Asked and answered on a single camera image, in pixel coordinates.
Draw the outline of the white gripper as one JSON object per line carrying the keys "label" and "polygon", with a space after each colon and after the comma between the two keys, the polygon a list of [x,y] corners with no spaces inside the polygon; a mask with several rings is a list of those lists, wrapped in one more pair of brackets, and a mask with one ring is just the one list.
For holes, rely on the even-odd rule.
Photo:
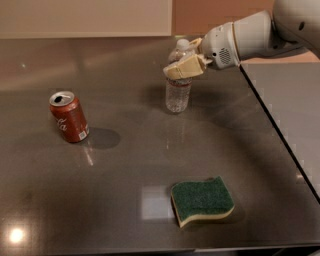
{"label": "white gripper", "polygon": [[169,64],[163,69],[167,78],[180,80],[196,77],[204,73],[207,65],[223,70],[240,64],[232,22],[211,29],[202,39],[190,41],[188,49],[201,52],[204,56],[191,54]]}

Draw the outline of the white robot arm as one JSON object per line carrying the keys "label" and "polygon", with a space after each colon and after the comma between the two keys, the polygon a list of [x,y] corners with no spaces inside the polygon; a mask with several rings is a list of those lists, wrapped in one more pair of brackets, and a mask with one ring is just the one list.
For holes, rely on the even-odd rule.
{"label": "white robot arm", "polygon": [[320,0],[274,0],[270,12],[215,27],[189,42],[187,54],[163,72],[170,80],[186,79],[208,67],[222,70],[300,47],[320,56]]}

